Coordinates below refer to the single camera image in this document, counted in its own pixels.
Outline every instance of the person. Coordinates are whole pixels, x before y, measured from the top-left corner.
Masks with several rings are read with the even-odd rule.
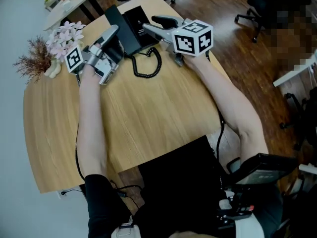
[[[240,137],[241,162],[257,153],[268,154],[261,120],[249,100],[205,56],[184,56],[184,61],[205,84],[227,125]],[[109,238],[117,227],[129,221],[131,213],[107,179],[107,152],[99,77],[89,65],[84,67],[80,85],[79,121],[78,160],[85,177],[89,212],[88,237]],[[145,177],[144,174],[142,176],[145,181],[144,190],[161,180],[159,178],[152,182],[151,177]],[[167,189],[162,188],[168,183],[164,180],[159,187],[156,184],[152,190],[142,194],[145,204],[133,217],[141,237],[234,237],[234,230],[217,233],[213,227],[212,209],[219,200],[212,197],[214,193],[211,184],[213,179],[218,178],[212,178],[212,173],[207,174],[208,180],[198,177],[197,180],[203,180],[200,185],[208,182],[211,188],[210,197],[206,199],[202,191],[196,189],[197,184],[193,184],[192,180],[181,181],[184,177],[190,179],[190,176],[176,176],[178,180],[166,187]],[[264,236],[270,237],[282,218],[282,201],[277,186],[255,191],[249,198],[254,200],[254,214],[262,226]]]

